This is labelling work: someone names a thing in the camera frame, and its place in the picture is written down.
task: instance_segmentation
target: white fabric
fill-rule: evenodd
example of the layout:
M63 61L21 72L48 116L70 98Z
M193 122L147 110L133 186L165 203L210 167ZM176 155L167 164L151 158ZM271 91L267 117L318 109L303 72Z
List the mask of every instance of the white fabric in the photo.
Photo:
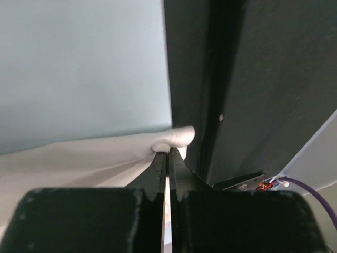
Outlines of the white fabric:
M191 126L160 133L59 142L0 156L0 236L21 197L40 187L123 187L167 147L186 156Z

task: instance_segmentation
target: colored wire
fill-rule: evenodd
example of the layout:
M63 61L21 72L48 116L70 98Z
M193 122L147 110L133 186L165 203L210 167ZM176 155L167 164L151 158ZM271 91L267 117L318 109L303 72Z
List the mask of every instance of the colored wire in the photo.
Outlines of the colored wire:
M337 215L336 215L335 211L332 209L332 207L329 205L329 203L317 191L315 191L313 188L311 188L307 184L305 184L305 183L303 183L299 180L293 179L293 178L281 177L281 178L278 178L278 180L280 180L281 182L294 183L295 185L303 188L304 190L309 192L312 196L314 196L319 201L319 203L321 203L321 205L324 207L324 209L326 210L326 212L330 216L330 218L332 220L332 223L334 224L334 226L336 227L336 230L337 230Z

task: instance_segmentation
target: white cloth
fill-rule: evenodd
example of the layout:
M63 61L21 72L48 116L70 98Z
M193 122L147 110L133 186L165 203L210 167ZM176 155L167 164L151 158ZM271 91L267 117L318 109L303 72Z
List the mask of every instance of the white cloth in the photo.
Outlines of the white cloth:
M59 142L0 156L0 237L21 197L40 187L124 187L152 162L155 151L194 138L191 126L160 133Z

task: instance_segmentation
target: purple cable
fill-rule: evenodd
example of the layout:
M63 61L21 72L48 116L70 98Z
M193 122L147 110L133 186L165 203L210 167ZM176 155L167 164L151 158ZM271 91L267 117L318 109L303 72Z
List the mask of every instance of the purple cable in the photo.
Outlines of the purple cable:
M305 184L305 183L303 183L299 180L293 179L293 178L282 177L282 178L278 178L278 180L283 181L283 182L286 181L286 182L294 183L294 184L298 185L299 187L302 187L307 192L309 192L312 196L314 196L321 203L321 205L324 207L324 209L326 210L326 212L330 216L330 218L331 218L331 220L332 220L332 222L335 225L336 230L337 230L337 215L336 215L335 211L332 209L332 207L329 205L329 203L317 191L315 191L313 188L311 188L307 184Z

